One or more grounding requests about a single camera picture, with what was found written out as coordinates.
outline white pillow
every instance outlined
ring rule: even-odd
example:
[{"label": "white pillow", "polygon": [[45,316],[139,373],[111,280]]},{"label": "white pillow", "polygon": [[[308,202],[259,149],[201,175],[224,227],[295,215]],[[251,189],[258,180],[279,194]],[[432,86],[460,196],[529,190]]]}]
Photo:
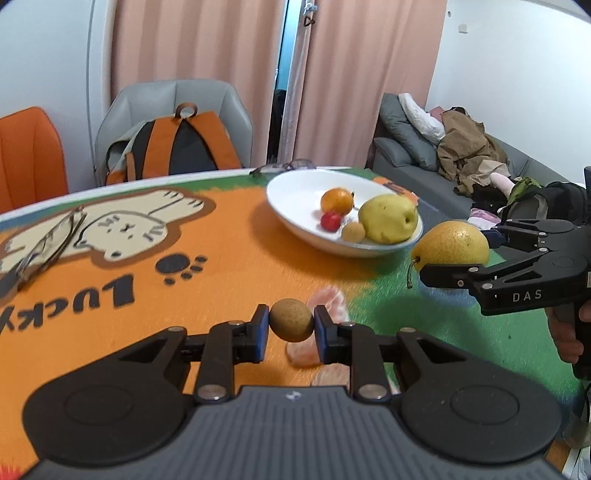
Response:
[{"label": "white pillow", "polygon": [[443,124],[419,107],[410,93],[401,93],[398,95],[398,100],[413,127],[432,144],[439,144],[445,137]]}]

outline orange backpack strap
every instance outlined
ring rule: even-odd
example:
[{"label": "orange backpack strap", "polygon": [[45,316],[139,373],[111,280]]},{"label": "orange backpack strap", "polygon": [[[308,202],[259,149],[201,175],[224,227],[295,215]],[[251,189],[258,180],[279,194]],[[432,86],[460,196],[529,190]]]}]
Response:
[{"label": "orange backpack strap", "polygon": [[114,170],[107,175],[105,185],[115,185],[125,181],[125,170]]},{"label": "orange backpack strap", "polygon": [[170,154],[173,150],[174,139],[177,135],[180,120],[175,117],[157,118],[154,121],[152,133],[150,133],[150,140],[148,141],[148,148],[144,158],[144,168],[142,169],[143,179],[153,179],[155,177],[165,177],[168,175],[168,168],[170,166]]},{"label": "orange backpack strap", "polygon": [[234,145],[228,138],[222,121],[214,112],[200,113],[185,120],[201,135],[203,141],[207,144],[218,170],[242,168]]},{"label": "orange backpack strap", "polygon": [[131,152],[125,154],[125,164],[127,166],[127,181],[137,180],[135,178],[135,157]]}]

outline red cherry tomato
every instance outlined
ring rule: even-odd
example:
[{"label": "red cherry tomato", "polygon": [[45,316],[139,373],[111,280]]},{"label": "red cherry tomato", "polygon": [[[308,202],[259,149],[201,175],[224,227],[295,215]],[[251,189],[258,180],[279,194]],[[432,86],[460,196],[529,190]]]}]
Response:
[{"label": "red cherry tomato", "polygon": [[336,232],[342,221],[343,218],[337,212],[330,210],[320,218],[320,226],[327,232]]}]

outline small round fruit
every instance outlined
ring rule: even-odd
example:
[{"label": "small round fruit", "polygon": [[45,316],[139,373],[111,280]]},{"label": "small round fruit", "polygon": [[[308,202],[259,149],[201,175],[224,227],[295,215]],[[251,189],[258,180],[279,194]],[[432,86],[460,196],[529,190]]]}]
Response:
[{"label": "small round fruit", "polygon": [[330,189],[320,199],[320,208],[326,213],[334,210],[340,215],[347,215],[353,210],[353,194],[345,189]]},{"label": "small round fruit", "polygon": [[365,238],[365,228],[359,222],[349,222],[343,227],[340,237],[345,242],[358,244]]},{"label": "small round fruit", "polygon": [[326,212],[320,218],[320,226],[327,232],[337,232],[340,228],[343,218],[335,211]]},{"label": "small round fruit", "polygon": [[314,332],[314,317],[305,303],[282,299],[271,307],[269,327],[286,342],[303,342]]}]

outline fruit bowl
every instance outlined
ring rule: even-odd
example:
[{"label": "fruit bowl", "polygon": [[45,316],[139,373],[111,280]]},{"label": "fruit bowl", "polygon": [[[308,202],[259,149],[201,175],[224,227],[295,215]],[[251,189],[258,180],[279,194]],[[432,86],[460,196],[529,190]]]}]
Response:
[{"label": "fruit bowl", "polygon": [[333,188],[344,188],[355,194],[355,208],[345,216],[343,225],[358,220],[359,208],[378,195],[396,195],[389,188],[371,180],[335,170],[294,170],[282,173],[267,185],[267,201],[285,226],[304,242],[325,252],[342,257],[370,258],[387,255],[414,244],[423,233],[423,220],[418,216],[411,237],[399,244],[379,245],[369,239],[353,244],[340,238],[340,229],[327,232],[320,226],[320,199]]}]

